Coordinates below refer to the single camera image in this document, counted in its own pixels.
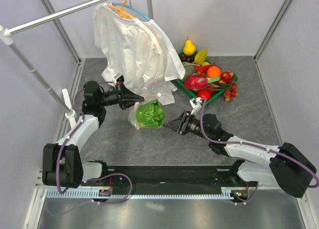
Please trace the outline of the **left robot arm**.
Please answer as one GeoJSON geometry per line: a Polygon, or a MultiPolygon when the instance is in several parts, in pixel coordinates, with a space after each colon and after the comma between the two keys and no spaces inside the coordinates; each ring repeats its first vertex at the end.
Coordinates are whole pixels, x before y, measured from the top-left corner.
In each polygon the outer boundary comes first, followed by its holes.
{"type": "Polygon", "coordinates": [[[130,91],[119,77],[114,85],[104,91],[96,81],[88,81],[83,86],[84,101],[81,115],[75,126],[58,142],[48,143],[43,149],[42,181],[44,185],[56,186],[63,194],[68,188],[77,188],[82,182],[93,180],[97,185],[106,185],[109,181],[107,166],[103,161],[82,163],[80,151],[103,124],[106,107],[119,105],[126,110],[144,97],[130,91]]]}

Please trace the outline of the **clear pink-dotted zip bag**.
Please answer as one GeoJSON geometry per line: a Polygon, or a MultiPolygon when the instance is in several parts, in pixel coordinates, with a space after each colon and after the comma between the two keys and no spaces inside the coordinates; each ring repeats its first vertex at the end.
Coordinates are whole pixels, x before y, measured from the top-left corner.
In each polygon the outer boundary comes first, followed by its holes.
{"type": "Polygon", "coordinates": [[[138,95],[144,98],[143,102],[136,102],[128,116],[128,121],[137,129],[162,127],[165,118],[164,108],[160,103],[162,94],[160,92],[147,91],[142,88],[138,95]]]}

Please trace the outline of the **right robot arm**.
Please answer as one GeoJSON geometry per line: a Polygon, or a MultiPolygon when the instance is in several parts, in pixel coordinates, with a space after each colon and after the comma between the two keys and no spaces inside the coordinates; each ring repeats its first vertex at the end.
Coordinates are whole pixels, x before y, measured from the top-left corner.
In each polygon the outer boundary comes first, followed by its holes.
{"type": "Polygon", "coordinates": [[[258,182],[277,186],[285,193],[302,198],[316,177],[315,166],[291,143],[269,146],[243,140],[222,129],[214,114],[196,119],[189,111],[164,127],[185,135],[194,134],[209,141],[209,148],[218,155],[237,158],[228,180],[234,186],[243,182],[258,182]]]}

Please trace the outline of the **green lettuce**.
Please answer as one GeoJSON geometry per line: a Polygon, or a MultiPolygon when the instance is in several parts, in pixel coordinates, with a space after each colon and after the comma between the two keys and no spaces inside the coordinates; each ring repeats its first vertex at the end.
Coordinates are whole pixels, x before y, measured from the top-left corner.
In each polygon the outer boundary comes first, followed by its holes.
{"type": "Polygon", "coordinates": [[[161,128],[165,118],[164,109],[157,99],[143,104],[137,108],[136,120],[140,127],[161,128]]]}

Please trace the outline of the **green melon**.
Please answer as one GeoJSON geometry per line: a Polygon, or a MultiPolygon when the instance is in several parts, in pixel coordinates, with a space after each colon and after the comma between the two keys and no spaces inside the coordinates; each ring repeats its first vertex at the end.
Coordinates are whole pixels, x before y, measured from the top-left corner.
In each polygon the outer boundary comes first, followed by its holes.
{"type": "Polygon", "coordinates": [[[183,62],[182,65],[183,65],[184,70],[185,70],[185,75],[184,75],[184,77],[183,77],[183,79],[181,81],[184,83],[189,76],[191,76],[192,74],[196,73],[195,67],[197,66],[197,64],[192,64],[192,63],[189,63],[189,62],[183,62]]]}

